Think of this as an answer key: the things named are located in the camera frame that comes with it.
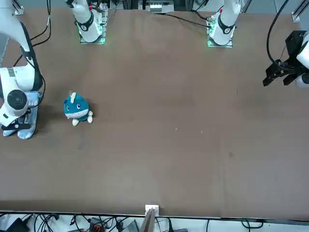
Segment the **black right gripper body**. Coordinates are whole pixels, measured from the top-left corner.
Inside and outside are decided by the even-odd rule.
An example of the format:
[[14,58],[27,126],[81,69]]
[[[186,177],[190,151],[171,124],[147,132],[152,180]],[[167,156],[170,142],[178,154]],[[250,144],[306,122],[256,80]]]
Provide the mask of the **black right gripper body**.
[[12,130],[27,130],[30,129],[31,124],[20,122],[19,120],[14,120],[11,123],[6,121],[1,122],[1,129],[4,131],[12,131]]

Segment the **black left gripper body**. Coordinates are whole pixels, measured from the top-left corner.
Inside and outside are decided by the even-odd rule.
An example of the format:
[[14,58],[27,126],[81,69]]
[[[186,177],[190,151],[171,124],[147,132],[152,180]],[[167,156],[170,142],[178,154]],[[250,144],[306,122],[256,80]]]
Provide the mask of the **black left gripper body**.
[[294,30],[285,40],[288,52],[286,61],[277,61],[275,66],[276,74],[307,73],[307,31]]

